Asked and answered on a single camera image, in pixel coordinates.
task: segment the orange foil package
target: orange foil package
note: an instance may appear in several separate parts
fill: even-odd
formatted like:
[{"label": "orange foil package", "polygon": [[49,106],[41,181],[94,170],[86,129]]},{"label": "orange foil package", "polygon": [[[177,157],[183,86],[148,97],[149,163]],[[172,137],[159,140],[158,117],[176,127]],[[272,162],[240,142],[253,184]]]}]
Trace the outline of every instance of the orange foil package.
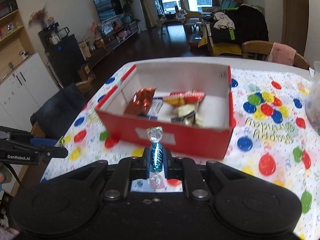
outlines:
[{"label": "orange foil package", "polygon": [[205,97],[205,93],[199,90],[172,92],[167,97],[163,97],[163,101],[173,106],[183,106],[201,102]]},{"label": "orange foil package", "polygon": [[156,89],[154,88],[143,88],[138,90],[127,105],[124,114],[145,116],[150,109],[155,91]]}]

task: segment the tablecloth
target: tablecloth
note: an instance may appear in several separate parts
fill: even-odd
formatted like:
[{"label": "tablecloth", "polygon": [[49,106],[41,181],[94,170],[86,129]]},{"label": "tablecloth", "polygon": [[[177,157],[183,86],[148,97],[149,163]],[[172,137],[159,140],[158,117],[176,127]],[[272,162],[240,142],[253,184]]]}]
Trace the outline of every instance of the tablecloth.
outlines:
[{"label": "tablecloth", "polygon": [[[129,67],[118,70],[84,107],[64,137],[68,157],[52,159],[42,181],[100,159],[115,164],[142,155],[143,147],[112,138],[94,111]],[[293,191],[302,204],[295,233],[316,240],[320,237],[320,136],[304,110],[310,86],[310,81],[294,73],[232,69],[236,127],[222,162]],[[206,162],[191,158],[198,164]],[[165,188],[157,191],[182,190],[181,181],[164,182]],[[133,182],[132,188],[155,191],[143,180]]]}]

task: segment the red balloon print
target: red balloon print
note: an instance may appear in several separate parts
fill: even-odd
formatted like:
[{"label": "red balloon print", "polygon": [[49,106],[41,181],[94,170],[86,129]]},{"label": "red balloon print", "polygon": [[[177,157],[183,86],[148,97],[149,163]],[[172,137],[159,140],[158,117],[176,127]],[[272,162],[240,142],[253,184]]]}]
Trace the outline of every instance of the red balloon print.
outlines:
[{"label": "red balloon print", "polygon": [[260,106],[261,112],[263,112],[267,116],[272,116],[274,114],[274,110],[268,104],[263,104]]},{"label": "red balloon print", "polygon": [[178,180],[178,179],[168,179],[167,182],[169,185],[171,185],[173,187],[177,187],[178,185],[180,185],[182,183],[181,180]]},{"label": "red balloon print", "polygon": [[296,124],[297,124],[300,128],[303,128],[303,129],[306,128],[306,122],[304,121],[303,118],[298,117],[298,118],[296,119]]},{"label": "red balloon print", "polygon": [[276,162],[269,153],[260,158],[259,171],[265,176],[269,176],[276,171]]},{"label": "red balloon print", "polygon": [[106,141],[104,142],[104,146],[107,148],[107,149],[111,149],[113,146],[115,146],[116,144],[118,144],[118,142],[120,141],[120,139],[116,139],[116,138],[113,138],[111,136],[109,136]]},{"label": "red balloon print", "polygon": [[281,85],[279,83],[277,83],[276,81],[272,81],[271,85],[273,85],[273,87],[276,88],[276,89],[281,89],[282,88]]},{"label": "red balloon print", "polygon": [[306,150],[302,152],[302,161],[306,170],[308,170],[311,167],[311,159]]},{"label": "red balloon print", "polygon": [[274,106],[282,106],[282,102],[279,98],[275,97],[275,101],[272,103]]},{"label": "red balloon print", "polygon": [[82,130],[75,135],[75,137],[73,138],[73,141],[74,142],[81,142],[81,141],[83,141],[83,139],[85,138],[86,135],[87,135],[87,131]]}]

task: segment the television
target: television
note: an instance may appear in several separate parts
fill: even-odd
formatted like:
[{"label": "television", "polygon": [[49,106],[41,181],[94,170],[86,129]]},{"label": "television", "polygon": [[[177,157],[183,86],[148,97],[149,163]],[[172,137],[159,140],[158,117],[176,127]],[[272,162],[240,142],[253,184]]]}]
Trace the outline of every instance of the television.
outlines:
[{"label": "television", "polygon": [[94,4],[101,22],[123,13],[120,0],[94,0]]}]

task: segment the open box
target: open box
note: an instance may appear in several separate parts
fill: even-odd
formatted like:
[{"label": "open box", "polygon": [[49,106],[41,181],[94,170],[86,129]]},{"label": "open box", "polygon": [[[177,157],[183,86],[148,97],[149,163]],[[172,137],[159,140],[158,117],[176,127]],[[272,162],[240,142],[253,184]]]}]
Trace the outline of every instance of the open box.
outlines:
[{"label": "open box", "polygon": [[[156,88],[155,97],[176,91],[204,91],[198,113],[204,127],[170,123],[173,106],[163,103],[158,120],[124,115],[127,104],[141,88]],[[223,159],[235,120],[231,94],[230,66],[212,63],[140,61],[134,64],[96,107],[111,136],[150,146],[146,129],[162,126],[160,141],[171,151],[212,159]]]}]

